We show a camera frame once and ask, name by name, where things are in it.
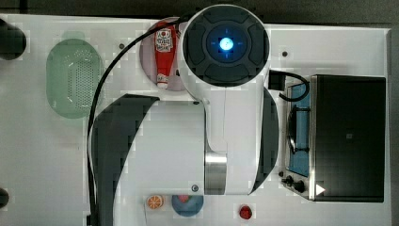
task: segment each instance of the blue light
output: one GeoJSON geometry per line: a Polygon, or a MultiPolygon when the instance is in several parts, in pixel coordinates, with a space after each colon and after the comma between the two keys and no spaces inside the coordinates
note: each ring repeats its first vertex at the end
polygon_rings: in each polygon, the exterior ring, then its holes
{"type": "Polygon", "coordinates": [[[222,50],[224,51],[229,51],[231,50],[231,48],[234,46],[234,43],[232,42],[232,39],[229,38],[223,38],[220,43],[219,46],[222,50]]]}

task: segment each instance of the ketchup bottle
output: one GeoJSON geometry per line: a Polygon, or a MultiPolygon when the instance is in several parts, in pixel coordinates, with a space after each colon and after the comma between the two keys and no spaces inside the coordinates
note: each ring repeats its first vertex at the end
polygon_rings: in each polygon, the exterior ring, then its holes
{"type": "Polygon", "coordinates": [[[156,85],[158,88],[168,87],[170,69],[176,53],[176,30],[173,25],[159,30],[154,35],[155,61],[157,68],[156,85]]]}

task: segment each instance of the blue panel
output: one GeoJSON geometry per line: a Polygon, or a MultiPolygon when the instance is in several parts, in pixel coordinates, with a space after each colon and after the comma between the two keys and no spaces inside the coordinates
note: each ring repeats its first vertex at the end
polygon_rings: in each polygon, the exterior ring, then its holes
{"type": "MultiPolygon", "coordinates": [[[[296,98],[302,95],[305,91],[305,85],[296,85],[291,87],[292,94],[291,98],[296,98]]],[[[311,97],[308,94],[304,99],[291,104],[291,109],[296,105],[299,108],[308,108],[311,106],[311,97]]],[[[297,111],[296,112],[296,144],[298,149],[309,148],[309,112],[297,111]]],[[[303,176],[309,176],[309,154],[304,151],[297,151],[295,154],[291,153],[290,165],[288,170],[301,174],[303,176]]]]}

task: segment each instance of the green plastic basket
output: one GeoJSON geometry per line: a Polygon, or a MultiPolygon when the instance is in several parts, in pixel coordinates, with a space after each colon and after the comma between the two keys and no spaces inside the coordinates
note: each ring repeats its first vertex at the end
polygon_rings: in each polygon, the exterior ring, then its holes
{"type": "Polygon", "coordinates": [[[63,40],[51,50],[46,66],[46,93],[51,108],[68,119],[87,116],[104,73],[97,51],[84,40],[63,40]]]}

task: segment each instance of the black cable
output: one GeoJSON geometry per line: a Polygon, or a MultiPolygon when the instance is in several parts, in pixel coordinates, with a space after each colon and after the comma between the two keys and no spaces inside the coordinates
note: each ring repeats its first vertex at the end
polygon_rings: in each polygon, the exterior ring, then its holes
{"type": "MultiPolygon", "coordinates": [[[[192,16],[194,16],[197,12],[196,11],[190,11],[185,13],[183,16],[181,16],[179,19],[177,19],[176,21],[173,22],[169,22],[166,23],[164,25],[161,26],[157,26],[153,29],[150,29],[149,31],[147,31],[146,33],[144,33],[143,35],[141,35],[140,37],[138,37],[137,39],[135,39],[134,41],[132,41],[131,43],[129,43],[129,45],[127,45],[122,51],[120,51],[120,53],[117,55],[117,57],[114,58],[114,60],[112,60],[111,64],[108,66],[108,68],[106,69],[105,73],[103,74],[102,78],[99,81],[99,84],[97,85],[96,91],[94,93],[93,96],[93,101],[91,104],[91,109],[90,109],[90,114],[88,117],[88,138],[90,135],[90,130],[91,130],[91,126],[93,125],[94,122],[94,114],[96,111],[96,106],[98,103],[98,99],[100,96],[100,92],[103,88],[103,84],[106,80],[106,78],[108,77],[109,73],[111,73],[112,69],[115,67],[115,65],[118,63],[118,61],[123,57],[123,55],[125,55],[133,46],[135,46],[138,42],[144,40],[145,38],[147,38],[148,36],[150,36],[151,34],[162,30],[166,27],[169,27],[171,25],[176,25],[176,24],[180,24],[180,23],[184,23],[190,20],[190,18],[192,16]]],[[[98,205],[96,206],[96,201],[95,201],[95,193],[94,193],[94,175],[93,175],[93,171],[91,169],[91,164],[90,164],[90,159],[89,159],[89,150],[88,150],[88,195],[89,195],[89,201],[90,201],[90,225],[92,226],[99,226],[101,224],[99,216],[98,216],[98,205]]]]}
{"type": "Polygon", "coordinates": [[[289,97],[286,97],[286,96],[284,96],[284,95],[282,95],[280,93],[279,97],[282,100],[287,101],[287,102],[298,102],[298,101],[304,99],[308,95],[309,89],[310,89],[309,82],[308,82],[308,80],[306,80],[302,76],[300,76],[298,74],[294,74],[294,73],[287,73],[287,72],[279,72],[279,71],[270,70],[269,71],[269,76],[272,76],[272,75],[281,75],[281,76],[293,77],[293,78],[296,78],[296,79],[300,80],[303,84],[305,84],[305,88],[306,89],[305,89],[305,92],[302,95],[300,95],[299,97],[296,97],[296,98],[289,98],[289,97]]]}

